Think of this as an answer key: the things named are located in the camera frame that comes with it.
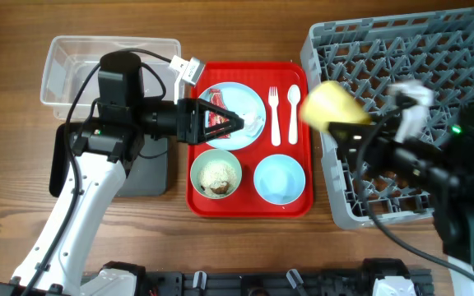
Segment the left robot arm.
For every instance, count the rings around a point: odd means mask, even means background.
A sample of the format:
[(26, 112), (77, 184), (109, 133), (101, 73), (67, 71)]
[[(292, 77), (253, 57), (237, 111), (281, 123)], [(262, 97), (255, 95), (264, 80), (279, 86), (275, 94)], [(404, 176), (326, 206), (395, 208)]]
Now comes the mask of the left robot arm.
[(63, 186), (38, 240), (0, 295), (138, 295), (143, 266), (106, 264), (92, 280), (84, 265), (104, 214), (124, 185), (147, 136), (198, 145), (241, 130), (236, 113), (202, 99), (144, 94), (140, 49), (104, 55), (91, 70), (99, 96), (87, 119), (63, 124)]

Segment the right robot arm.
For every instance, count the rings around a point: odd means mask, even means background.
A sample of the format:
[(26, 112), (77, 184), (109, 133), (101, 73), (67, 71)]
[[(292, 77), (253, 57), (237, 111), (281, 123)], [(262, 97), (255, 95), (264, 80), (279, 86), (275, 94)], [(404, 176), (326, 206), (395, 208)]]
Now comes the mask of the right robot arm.
[(393, 116), (389, 113), (375, 125), (333, 122), (328, 130), (355, 166), (357, 195), (363, 203), (368, 201), (362, 180), (364, 164), (374, 176), (392, 172), (430, 194), (434, 227), (447, 255), (445, 260), (405, 243), (372, 210), (367, 214), (394, 243), (457, 275), (457, 294), (474, 294), (474, 107), (461, 109), (441, 150), (416, 138), (402, 143), (393, 140), (386, 130)]

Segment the green bowl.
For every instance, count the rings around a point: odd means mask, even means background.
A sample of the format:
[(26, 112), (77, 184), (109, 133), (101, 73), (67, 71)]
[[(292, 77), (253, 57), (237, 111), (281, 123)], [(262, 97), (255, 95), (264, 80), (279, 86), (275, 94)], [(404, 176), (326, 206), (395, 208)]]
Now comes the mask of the green bowl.
[[(232, 193), (230, 193), (229, 195), (227, 195), (225, 197), (222, 197), (222, 198), (217, 198), (217, 199), (209, 198), (208, 196), (206, 196), (204, 194), (204, 192), (202, 191), (202, 189), (200, 187), (200, 183), (198, 181), (198, 174), (201, 171), (201, 169), (209, 161), (213, 161), (213, 160), (224, 160), (224, 161), (228, 162), (235, 169), (235, 172), (236, 172), (236, 175), (237, 175), (237, 183), (236, 183), (235, 190)], [(206, 150), (206, 151), (202, 152), (193, 161), (193, 164), (191, 165), (191, 168), (190, 168), (190, 174), (189, 175), (190, 175), (191, 184), (193, 185), (193, 188), (196, 190), (196, 192), (200, 193), (205, 198), (212, 199), (212, 200), (219, 200), (219, 199), (223, 199), (223, 198), (226, 198), (226, 197), (230, 196), (231, 194), (233, 194), (236, 191), (236, 189), (239, 187), (239, 185), (241, 183), (243, 173), (242, 173), (242, 168), (241, 168), (240, 162), (237, 160), (237, 158), (232, 153), (230, 153), (227, 150), (211, 149), (211, 150)]]

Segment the light blue bowl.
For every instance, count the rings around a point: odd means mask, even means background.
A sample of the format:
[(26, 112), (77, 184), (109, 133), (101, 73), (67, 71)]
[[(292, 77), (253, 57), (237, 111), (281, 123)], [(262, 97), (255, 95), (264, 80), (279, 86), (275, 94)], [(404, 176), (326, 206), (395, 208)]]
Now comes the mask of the light blue bowl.
[(301, 164), (289, 155), (269, 155), (254, 170), (253, 185), (264, 201), (285, 206), (303, 195), (306, 175)]

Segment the white plastic spoon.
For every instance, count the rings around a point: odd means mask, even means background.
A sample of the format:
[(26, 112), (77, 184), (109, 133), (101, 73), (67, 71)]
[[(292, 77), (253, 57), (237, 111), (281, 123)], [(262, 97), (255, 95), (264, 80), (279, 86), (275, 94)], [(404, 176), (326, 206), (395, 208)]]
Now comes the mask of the white plastic spoon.
[(290, 123), (289, 123), (289, 143), (295, 145), (298, 142), (298, 127), (297, 127), (297, 106), (301, 99), (300, 88), (297, 85), (290, 86), (287, 99), (290, 103)]

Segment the rice and food scraps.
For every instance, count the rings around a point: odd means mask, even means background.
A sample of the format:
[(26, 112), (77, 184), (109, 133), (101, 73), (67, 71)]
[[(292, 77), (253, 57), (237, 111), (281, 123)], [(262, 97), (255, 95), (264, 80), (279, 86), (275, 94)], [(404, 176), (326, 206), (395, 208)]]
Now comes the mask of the rice and food scraps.
[(224, 160), (209, 161), (199, 172), (198, 181), (204, 194), (209, 198), (222, 198), (236, 188), (235, 169)]

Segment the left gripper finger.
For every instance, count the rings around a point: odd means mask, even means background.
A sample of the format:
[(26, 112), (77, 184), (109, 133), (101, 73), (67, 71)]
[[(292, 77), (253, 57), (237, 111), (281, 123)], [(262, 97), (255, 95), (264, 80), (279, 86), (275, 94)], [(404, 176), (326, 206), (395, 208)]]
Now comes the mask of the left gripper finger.
[(212, 104), (210, 101), (205, 99), (198, 99), (199, 114), (204, 116), (203, 123), (209, 123), (209, 115), (215, 114), (225, 119), (225, 123), (243, 123), (244, 120), (235, 112), (223, 109), (218, 105)]
[(221, 136), (229, 135), (232, 132), (236, 132), (244, 128), (243, 121), (228, 121), (224, 123), (219, 123), (217, 125), (211, 127), (204, 127), (198, 137), (198, 143), (205, 143), (208, 141), (212, 141), (216, 138)]

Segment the white plastic fork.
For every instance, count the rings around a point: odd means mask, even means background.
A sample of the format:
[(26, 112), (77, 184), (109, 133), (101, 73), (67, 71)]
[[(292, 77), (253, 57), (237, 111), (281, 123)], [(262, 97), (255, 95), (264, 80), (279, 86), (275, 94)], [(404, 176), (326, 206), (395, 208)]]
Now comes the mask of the white plastic fork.
[(279, 105), (279, 96), (278, 96), (278, 90), (275, 86), (271, 86), (269, 88), (268, 103), (271, 107), (271, 112), (272, 112), (271, 141), (274, 146), (279, 146), (281, 144), (281, 131), (280, 131), (280, 126), (279, 126), (278, 112), (277, 112), (277, 108)]

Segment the red snack wrapper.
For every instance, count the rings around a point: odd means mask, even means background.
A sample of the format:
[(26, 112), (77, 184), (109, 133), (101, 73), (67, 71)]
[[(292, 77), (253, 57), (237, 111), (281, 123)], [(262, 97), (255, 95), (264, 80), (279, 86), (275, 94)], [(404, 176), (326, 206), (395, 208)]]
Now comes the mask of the red snack wrapper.
[[(222, 93), (219, 89), (214, 89), (214, 88), (211, 88), (208, 90), (208, 95), (209, 95), (209, 101), (211, 104), (214, 104), (222, 109), (226, 109), (226, 106), (223, 102), (223, 99), (222, 99)], [(209, 127), (212, 127), (212, 126), (215, 126), (217, 124), (221, 124), (221, 123), (226, 123), (228, 121), (228, 119), (224, 116), (221, 116), (219, 114), (216, 114), (216, 113), (213, 113), (213, 112), (210, 112), (208, 114), (208, 126)]]

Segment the white napkin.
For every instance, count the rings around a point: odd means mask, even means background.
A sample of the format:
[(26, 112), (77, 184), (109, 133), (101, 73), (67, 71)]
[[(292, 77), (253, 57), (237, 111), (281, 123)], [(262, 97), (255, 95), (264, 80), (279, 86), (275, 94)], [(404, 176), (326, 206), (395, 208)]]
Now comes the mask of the white napkin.
[(244, 120), (242, 129), (246, 136), (255, 136), (263, 126), (263, 118), (255, 112), (240, 113), (239, 116)]

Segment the yellow cup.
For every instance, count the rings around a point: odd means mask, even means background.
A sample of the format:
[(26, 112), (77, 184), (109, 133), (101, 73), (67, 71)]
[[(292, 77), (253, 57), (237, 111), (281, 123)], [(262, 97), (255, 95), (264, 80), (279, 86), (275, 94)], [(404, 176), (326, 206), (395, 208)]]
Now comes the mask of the yellow cup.
[(330, 123), (369, 124), (370, 115), (337, 81), (325, 81), (305, 97), (300, 120), (311, 128), (327, 132)]

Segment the light blue plate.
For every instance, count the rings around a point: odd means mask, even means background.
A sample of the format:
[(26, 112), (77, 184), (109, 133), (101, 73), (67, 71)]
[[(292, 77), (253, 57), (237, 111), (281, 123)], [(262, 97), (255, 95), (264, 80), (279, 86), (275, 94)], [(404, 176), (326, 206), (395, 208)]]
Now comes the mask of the light blue plate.
[(232, 132), (230, 135), (209, 141), (207, 144), (222, 150), (240, 150), (254, 143), (261, 135), (267, 119), (265, 105), (259, 95), (250, 87), (238, 82), (221, 82), (204, 90), (199, 98), (209, 101), (208, 90), (211, 88), (221, 91), (226, 109), (238, 115), (240, 113), (255, 112), (263, 118), (263, 126), (255, 136), (246, 136), (241, 129)]

